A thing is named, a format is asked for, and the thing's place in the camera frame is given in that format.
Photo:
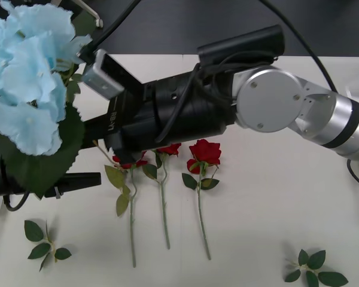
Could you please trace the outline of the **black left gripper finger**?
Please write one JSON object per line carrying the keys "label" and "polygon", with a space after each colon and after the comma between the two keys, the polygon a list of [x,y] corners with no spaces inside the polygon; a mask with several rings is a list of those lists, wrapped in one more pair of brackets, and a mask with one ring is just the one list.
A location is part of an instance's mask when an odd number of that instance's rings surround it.
{"label": "black left gripper finger", "polygon": [[58,188],[89,188],[101,185],[101,174],[90,173],[66,173],[55,183]]}
{"label": "black left gripper finger", "polygon": [[61,198],[65,193],[82,190],[85,188],[95,187],[101,184],[101,178],[83,178],[68,179],[59,181],[53,187],[49,188],[45,194],[45,198]]}

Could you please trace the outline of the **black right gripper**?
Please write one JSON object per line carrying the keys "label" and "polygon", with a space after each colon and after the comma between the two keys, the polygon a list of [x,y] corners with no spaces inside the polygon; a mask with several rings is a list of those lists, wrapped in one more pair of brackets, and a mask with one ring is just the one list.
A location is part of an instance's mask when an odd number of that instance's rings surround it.
{"label": "black right gripper", "polygon": [[155,82],[146,83],[143,88],[139,95],[124,91],[111,100],[108,117],[104,114],[84,121],[85,131],[80,148],[95,147],[93,142],[107,134],[106,148],[114,152],[121,164],[135,163],[141,159],[143,151],[155,148],[155,138],[161,129]]}

